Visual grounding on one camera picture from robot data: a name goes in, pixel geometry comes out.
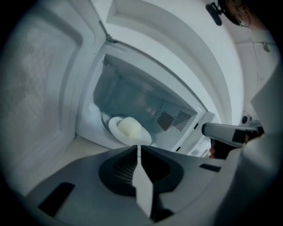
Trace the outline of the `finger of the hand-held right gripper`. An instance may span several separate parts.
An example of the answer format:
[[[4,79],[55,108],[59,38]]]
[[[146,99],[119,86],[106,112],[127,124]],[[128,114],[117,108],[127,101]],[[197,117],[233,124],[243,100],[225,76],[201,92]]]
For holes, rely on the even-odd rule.
[[[211,139],[225,143],[233,147],[243,147],[246,136],[250,139],[262,135],[261,127],[247,127],[228,124],[205,123],[202,126],[202,134]]]
[[[209,158],[226,159],[230,151],[233,150],[233,146],[218,140],[211,139],[211,148]]]

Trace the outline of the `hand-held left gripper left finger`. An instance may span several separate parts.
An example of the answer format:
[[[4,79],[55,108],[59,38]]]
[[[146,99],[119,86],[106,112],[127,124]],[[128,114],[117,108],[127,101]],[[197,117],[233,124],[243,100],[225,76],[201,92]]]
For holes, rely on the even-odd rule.
[[[33,188],[29,204],[48,226],[148,226],[132,176],[137,147],[80,158]]]

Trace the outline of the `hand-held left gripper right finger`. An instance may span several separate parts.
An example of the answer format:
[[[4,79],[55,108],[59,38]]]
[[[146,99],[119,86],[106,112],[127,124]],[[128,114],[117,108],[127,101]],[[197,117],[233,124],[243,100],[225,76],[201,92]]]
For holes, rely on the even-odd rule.
[[[148,226],[214,226],[219,204],[208,206],[203,194],[222,160],[198,158],[141,146],[141,209]]]

